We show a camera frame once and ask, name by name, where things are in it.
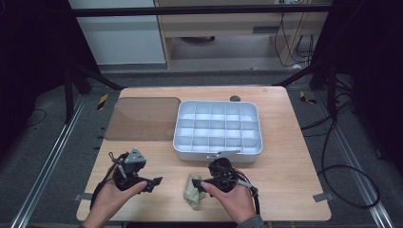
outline sleeve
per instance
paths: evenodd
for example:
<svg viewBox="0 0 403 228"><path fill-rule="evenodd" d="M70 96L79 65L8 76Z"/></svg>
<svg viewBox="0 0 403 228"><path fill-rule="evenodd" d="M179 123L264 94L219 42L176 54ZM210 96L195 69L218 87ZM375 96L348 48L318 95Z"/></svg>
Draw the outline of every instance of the sleeve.
<svg viewBox="0 0 403 228"><path fill-rule="evenodd" d="M254 216L239 224L237 228L267 228L261 216Z"/></svg>

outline beige cloth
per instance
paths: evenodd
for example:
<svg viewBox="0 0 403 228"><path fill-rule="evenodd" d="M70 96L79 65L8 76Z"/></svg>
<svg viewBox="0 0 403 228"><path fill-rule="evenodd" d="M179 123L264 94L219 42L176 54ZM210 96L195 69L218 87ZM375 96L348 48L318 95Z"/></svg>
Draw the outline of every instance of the beige cloth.
<svg viewBox="0 0 403 228"><path fill-rule="evenodd" d="M195 210L199 206L199 202L204 196L204 192L199 192L199 190L193 186L192 179L202 180L202 176L197 174L188 175L183 197L187 200L192 209Z"/></svg>

